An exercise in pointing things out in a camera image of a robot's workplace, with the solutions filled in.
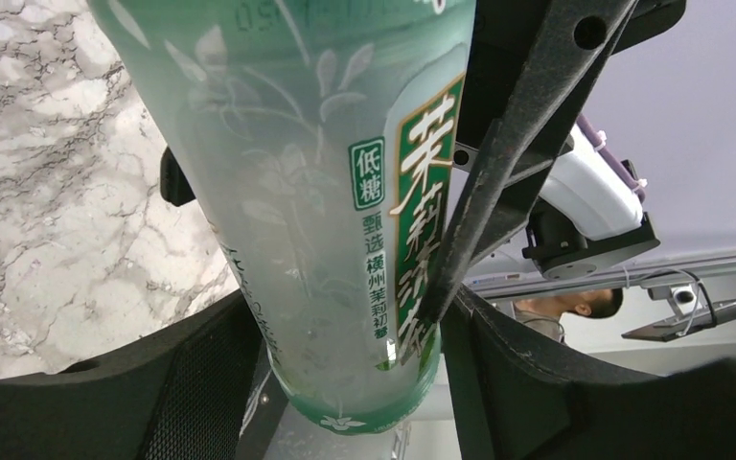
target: black hair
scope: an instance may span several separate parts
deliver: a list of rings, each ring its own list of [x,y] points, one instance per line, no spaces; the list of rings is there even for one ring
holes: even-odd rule
[[[597,299],[590,303],[591,315],[589,318],[605,319],[610,318],[619,312],[622,308],[622,301],[625,300],[625,293],[621,288],[611,289],[613,294],[609,300]]]

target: marble surface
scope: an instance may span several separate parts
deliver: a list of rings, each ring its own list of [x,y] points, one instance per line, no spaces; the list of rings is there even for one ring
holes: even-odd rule
[[[235,289],[81,0],[0,1],[0,379],[56,372]]]

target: plastic bottle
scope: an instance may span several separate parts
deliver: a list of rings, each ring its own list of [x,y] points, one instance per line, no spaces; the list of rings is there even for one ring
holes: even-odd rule
[[[444,228],[475,2],[89,5],[291,403],[341,434],[413,412],[440,355],[438,328],[414,334],[410,320]]]

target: black mesh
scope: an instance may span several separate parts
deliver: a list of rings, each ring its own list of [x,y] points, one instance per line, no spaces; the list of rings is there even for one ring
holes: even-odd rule
[[[194,335],[176,357],[142,458],[235,458],[262,342],[251,319],[236,318],[249,312],[236,310]]]

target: white robot part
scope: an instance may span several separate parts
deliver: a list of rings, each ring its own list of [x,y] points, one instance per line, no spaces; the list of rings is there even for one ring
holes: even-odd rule
[[[563,213],[586,238],[599,241],[639,228],[639,198],[616,175],[575,125],[574,150],[560,156],[540,197]]]

